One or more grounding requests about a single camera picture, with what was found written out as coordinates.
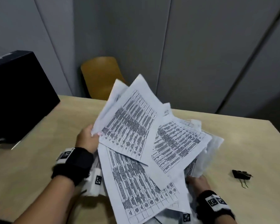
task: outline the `wooden chair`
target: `wooden chair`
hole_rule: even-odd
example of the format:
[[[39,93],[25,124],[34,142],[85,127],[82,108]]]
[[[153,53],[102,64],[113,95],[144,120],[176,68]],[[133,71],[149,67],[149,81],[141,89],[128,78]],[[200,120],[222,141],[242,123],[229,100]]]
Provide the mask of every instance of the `wooden chair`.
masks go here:
[[[114,57],[96,57],[84,62],[81,71],[89,95],[93,99],[108,100],[116,79],[126,83]]]

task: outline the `wristband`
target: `wristband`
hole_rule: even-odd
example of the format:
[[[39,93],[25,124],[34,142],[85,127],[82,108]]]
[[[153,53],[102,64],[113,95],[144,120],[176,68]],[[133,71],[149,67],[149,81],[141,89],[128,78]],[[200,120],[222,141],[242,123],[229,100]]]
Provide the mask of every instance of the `wristband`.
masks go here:
[[[57,158],[51,178],[63,175],[71,179],[77,186],[84,178],[89,176],[92,164],[92,153],[80,147],[68,148]]]
[[[202,192],[197,197],[197,203],[198,219],[204,224],[213,224],[215,219],[221,215],[230,215],[235,220],[235,216],[227,203],[211,190]]]

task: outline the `black box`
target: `black box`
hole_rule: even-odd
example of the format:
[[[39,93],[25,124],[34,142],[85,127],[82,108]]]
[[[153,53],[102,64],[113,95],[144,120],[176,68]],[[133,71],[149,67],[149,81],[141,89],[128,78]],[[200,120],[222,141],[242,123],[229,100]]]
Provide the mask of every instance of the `black box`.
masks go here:
[[[33,52],[0,57],[0,138],[21,140],[59,102]]]

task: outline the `wooden table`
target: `wooden table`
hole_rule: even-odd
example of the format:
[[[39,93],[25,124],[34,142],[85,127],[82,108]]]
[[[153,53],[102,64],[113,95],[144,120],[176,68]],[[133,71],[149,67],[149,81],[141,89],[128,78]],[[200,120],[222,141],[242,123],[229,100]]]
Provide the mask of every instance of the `wooden table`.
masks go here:
[[[0,219],[14,221],[50,181],[51,167],[76,135],[94,122],[105,101],[59,96],[60,104],[13,150],[0,149]],[[266,120],[173,110],[199,119],[203,130],[225,139],[206,177],[232,208],[238,223],[280,223],[280,133]],[[254,177],[248,189],[231,170]],[[74,223],[116,223],[106,197],[81,198]]]

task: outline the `binder clip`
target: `binder clip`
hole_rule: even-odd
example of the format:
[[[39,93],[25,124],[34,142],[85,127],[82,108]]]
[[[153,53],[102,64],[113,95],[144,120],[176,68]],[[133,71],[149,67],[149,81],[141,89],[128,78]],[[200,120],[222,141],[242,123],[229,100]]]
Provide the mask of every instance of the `binder clip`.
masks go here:
[[[234,175],[234,178],[239,179],[239,181],[242,184],[242,187],[247,189],[248,186],[246,184],[246,180],[250,180],[250,178],[253,177],[253,176],[248,174],[246,171],[240,171],[240,170],[232,170],[232,173]]]

